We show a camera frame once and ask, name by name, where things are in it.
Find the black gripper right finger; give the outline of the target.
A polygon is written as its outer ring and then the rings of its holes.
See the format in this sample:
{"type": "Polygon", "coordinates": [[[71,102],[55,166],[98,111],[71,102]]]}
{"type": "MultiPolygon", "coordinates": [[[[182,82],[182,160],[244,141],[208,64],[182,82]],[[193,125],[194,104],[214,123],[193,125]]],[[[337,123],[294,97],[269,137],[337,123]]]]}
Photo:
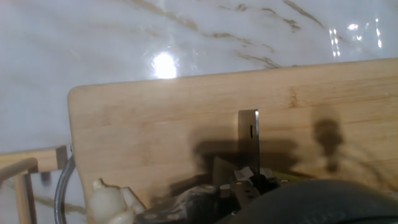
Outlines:
{"type": "Polygon", "coordinates": [[[280,187],[268,168],[260,168],[259,172],[254,172],[245,167],[241,169],[241,176],[241,205],[249,205],[262,194],[280,187]]]}

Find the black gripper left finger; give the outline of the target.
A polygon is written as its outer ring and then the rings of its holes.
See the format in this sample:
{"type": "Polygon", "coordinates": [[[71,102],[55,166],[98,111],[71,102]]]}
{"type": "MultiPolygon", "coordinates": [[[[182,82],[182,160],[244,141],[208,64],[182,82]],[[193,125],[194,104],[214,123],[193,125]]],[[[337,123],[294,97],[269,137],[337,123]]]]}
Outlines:
{"type": "Polygon", "coordinates": [[[137,224],[228,223],[241,209],[236,190],[251,186],[252,170],[234,170],[232,181],[215,186],[202,184],[153,206],[134,218],[137,224]]]}

